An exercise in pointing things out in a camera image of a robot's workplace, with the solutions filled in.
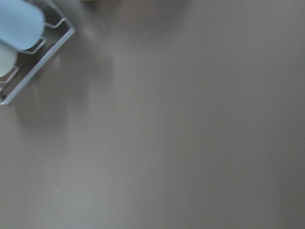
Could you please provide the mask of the white cup rack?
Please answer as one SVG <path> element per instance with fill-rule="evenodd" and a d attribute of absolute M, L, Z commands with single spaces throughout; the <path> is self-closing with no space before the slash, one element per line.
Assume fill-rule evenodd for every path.
<path fill-rule="evenodd" d="M 67 16 L 51 0 L 26 0 L 40 8 L 45 16 L 44 33 L 39 41 L 27 50 L 16 50 L 14 67 L 0 77 L 0 103 L 9 104 L 55 55 L 56 51 L 75 33 Z"/>

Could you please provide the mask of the pale green cup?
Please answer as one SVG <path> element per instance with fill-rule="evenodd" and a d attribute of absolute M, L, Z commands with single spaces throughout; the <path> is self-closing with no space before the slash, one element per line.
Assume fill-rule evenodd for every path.
<path fill-rule="evenodd" d="M 0 76 L 6 75 L 15 65 L 17 52 L 5 43 L 0 43 Z"/>

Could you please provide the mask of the pale blue cup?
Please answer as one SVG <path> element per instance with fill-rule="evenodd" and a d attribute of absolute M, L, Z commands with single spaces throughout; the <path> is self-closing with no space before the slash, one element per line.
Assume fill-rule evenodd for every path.
<path fill-rule="evenodd" d="M 45 16 L 25 0 L 0 2 L 0 40 L 16 50 L 33 47 L 44 33 Z"/>

